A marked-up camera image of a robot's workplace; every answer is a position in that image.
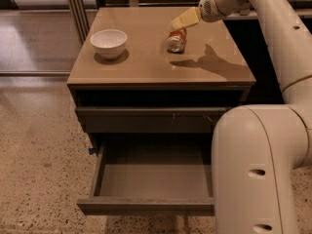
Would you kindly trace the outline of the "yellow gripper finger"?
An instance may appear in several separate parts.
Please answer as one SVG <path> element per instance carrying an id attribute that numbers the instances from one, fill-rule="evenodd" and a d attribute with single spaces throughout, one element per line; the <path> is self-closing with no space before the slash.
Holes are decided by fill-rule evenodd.
<path id="1" fill-rule="evenodd" d="M 201 13 L 197 7 L 192 7 L 171 22 L 172 30 L 179 30 L 197 24 L 201 20 Z"/>

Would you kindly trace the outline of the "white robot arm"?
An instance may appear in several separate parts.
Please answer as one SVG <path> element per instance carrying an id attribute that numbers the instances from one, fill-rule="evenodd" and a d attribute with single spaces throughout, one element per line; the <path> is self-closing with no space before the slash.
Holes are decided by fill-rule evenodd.
<path id="1" fill-rule="evenodd" d="M 174 29 L 253 8 L 283 96 L 244 105 L 214 128 L 216 234 L 299 234 L 292 171 L 312 160 L 312 34 L 287 0 L 200 0 Z"/>

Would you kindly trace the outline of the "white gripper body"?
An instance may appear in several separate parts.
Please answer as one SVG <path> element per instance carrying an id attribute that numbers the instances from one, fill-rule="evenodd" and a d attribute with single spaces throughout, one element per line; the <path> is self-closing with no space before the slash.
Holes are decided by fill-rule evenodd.
<path id="1" fill-rule="evenodd" d="M 222 20 L 241 8 L 241 0 L 200 0 L 198 6 L 202 20 Z"/>

